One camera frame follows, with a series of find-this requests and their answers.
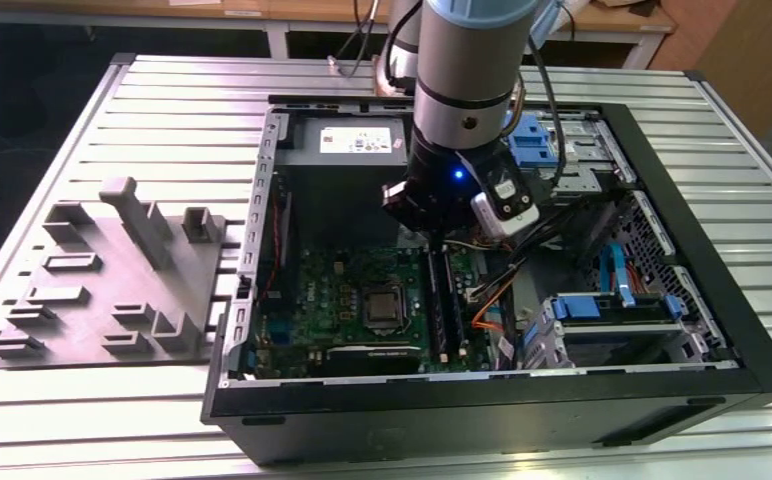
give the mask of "aluminum extrusion table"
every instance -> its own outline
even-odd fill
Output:
[[[538,75],[523,70],[529,98]],[[629,105],[772,335],[772,159],[706,83],[678,72],[550,69],[563,101]],[[211,323],[235,286],[236,243],[270,93],[367,95],[371,68],[345,79],[322,61],[119,55],[0,250],[3,303],[50,242],[56,200],[90,211],[100,180],[130,175],[164,214],[226,216]],[[207,366],[0,371],[0,479],[258,474],[219,429],[199,423]],[[299,467],[371,477],[772,478],[772,406],[710,420],[645,447]]]

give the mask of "blue plastic latch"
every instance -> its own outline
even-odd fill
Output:
[[[567,317],[567,307],[561,299],[551,301],[551,311],[555,313],[555,319],[561,320]]]
[[[675,295],[665,295],[665,305],[667,306],[667,313],[670,313],[670,318],[678,320],[682,318],[682,305],[679,304],[679,299]]]
[[[510,121],[510,115],[511,113],[507,112],[505,124]],[[549,147],[549,132],[535,115],[522,114],[514,133],[507,137],[507,145],[517,166],[521,168],[555,167],[558,165],[558,156]]]
[[[531,340],[534,340],[534,337],[537,337],[537,332],[539,331],[539,329],[537,328],[537,323],[534,325],[531,325],[531,328],[529,329],[527,332],[525,332],[525,335],[522,336],[522,350],[525,351],[529,348],[529,344],[531,343]]]
[[[594,297],[589,295],[567,295],[566,297],[558,297],[558,300],[566,305],[570,317],[599,318],[599,308],[597,307]]]
[[[609,258],[614,268],[614,286],[609,274]],[[621,293],[623,307],[635,306],[635,298],[629,289],[629,273],[626,272],[626,256],[619,243],[609,243],[599,254],[599,290],[610,292],[617,290]]]

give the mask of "silver robot arm segment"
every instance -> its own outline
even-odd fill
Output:
[[[423,4],[409,177],[385,190],[385,208],[434,237],[479,223],[503,239],[537,220],[501,136],[529,32],[557,15],[550,5],[557,1]]]

